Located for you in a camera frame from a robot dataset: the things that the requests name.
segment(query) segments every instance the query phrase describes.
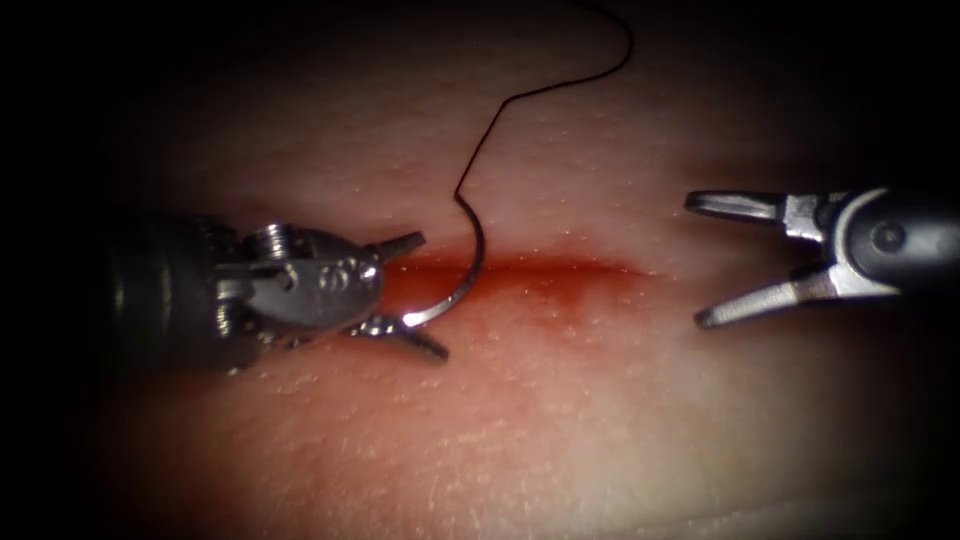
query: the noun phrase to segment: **metal screw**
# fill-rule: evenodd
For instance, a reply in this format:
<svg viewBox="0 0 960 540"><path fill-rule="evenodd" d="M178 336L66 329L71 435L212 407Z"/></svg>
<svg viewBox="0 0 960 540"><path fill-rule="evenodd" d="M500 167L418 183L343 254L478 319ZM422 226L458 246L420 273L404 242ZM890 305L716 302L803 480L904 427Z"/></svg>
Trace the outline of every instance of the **metal screw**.
<svg viewBox="0 0 960 540"><path fill-rule="evenodd" d="M873 245L884 253L893 253L903 247L907 233L896 223L882 223L873 231Z"/></svg>

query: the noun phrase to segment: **red incision line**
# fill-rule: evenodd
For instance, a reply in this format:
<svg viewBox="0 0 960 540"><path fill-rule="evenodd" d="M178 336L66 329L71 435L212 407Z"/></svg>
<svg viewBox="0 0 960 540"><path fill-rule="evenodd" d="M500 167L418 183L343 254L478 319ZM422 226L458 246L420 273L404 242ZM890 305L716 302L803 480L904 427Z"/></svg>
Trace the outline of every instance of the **red incision line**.
<svg viewBox="0 0 960 540"><path fill-rule="evenodd" d="M463 279L461 256L432 253L391 262L386 268L383 301L386 313L402 313L424 297L443 294ZM608 309L631 313L631 301L652 282L661 279L629 269L626 264L604 263L576 256L513 253L487 259L463 304L489 304L507 291L516 291L528 305L551 306L549 312L529 310L529 322L556 329L583 324L585 304L601 303ZM470 310L461 311L461 317Z"/></svg>

